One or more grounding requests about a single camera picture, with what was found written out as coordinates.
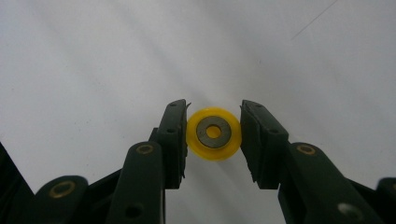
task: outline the yellow object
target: yellow object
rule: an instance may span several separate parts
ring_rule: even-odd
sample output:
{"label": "yellow object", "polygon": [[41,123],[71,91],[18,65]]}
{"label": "yellow object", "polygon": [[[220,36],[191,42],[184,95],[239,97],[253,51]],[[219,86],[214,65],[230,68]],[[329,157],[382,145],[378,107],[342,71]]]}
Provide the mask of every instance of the yellow object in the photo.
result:
{"label": "yellow object", "polygon": [[[225,119],[231,128],[231,137],[227,144],[222,147],[212,148],[201,143],[197,135],[197,126],[202,119],[207,117],[220,117]],[[210,126],[206,129],[206,134],[213,139],[221,135],[221,129]],[[186,141],[192,151],[199,157],[209,161],[222,161],[230,158],[241,146],[242,134],[238,119],[227,110],[218,107],[208,107],[197,111],[187,122]]]}

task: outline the thin dark line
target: thin dark line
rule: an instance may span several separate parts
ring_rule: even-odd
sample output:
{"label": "thin dark line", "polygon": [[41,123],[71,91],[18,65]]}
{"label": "thin dark line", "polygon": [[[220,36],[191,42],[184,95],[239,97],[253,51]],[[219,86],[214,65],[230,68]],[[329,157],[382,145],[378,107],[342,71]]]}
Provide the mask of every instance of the thin dark line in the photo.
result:
{"label": "thin dark line", "polygon": [[311,22],[309,22],[299,33],[297,33],[297,35],[299,35],[300,33],[302,33],[306,28],[308,28],[308,26],[310,26],[312,24],[312,22],[314,22],[315,20],[317,20],[321,15],[323,15],[323,13],[325,13],[327,10],[329,10],[330,7],[332,7],[332,5],[334,5],[336,2],[338,2],[338,0],[335,0],[333,3],[331,3],[328,7],[326,7],[322,12],[320,12],[320,14],[318,14]]}

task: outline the white surface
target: white surface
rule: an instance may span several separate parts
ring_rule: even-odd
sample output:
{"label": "white surface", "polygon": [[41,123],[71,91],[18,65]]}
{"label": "white surface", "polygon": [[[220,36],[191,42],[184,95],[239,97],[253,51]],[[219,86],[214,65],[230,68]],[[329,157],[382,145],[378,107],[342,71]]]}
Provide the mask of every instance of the white surface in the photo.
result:
{"label": "white surface", "polygon": [[[0,140],[34,191],[90,183],[148,139],[167,103],[238,118],[265,105],[290,141],[321,147],[374,188],[396,168],[396,2],[1,1]],[[168,223],[284,223],[240,151],[191,152]]]}

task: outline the gray washer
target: gray washer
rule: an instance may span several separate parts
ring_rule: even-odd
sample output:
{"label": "gray washer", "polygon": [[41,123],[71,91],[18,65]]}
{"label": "gray washer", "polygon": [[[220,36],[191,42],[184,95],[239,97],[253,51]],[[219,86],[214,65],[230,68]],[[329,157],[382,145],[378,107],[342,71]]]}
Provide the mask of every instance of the gray washer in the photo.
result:
{"label": "gray washer", "polygon": [[[220,129],[220,136],[217,138],[211,138],[207,135],[206,129],[212,126],[216,126]],[[224,147],[231,139],[231,127],[230,124],[221,117],[210,116],[202,119],[197,126],[197,136],[199,141],[206,147],[219,148]]]}

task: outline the yellow center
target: yellow center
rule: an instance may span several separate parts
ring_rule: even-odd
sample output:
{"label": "yellow center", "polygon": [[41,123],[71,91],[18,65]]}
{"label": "yellow center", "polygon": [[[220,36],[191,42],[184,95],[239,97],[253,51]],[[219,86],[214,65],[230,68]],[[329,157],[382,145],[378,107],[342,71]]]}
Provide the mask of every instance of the yellow center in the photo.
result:
{"label": "yellow center", "polygon": [[221,135],[221,129],[217,126],[210,126],[206,129],[206,134],[210,138],[218,138]]}

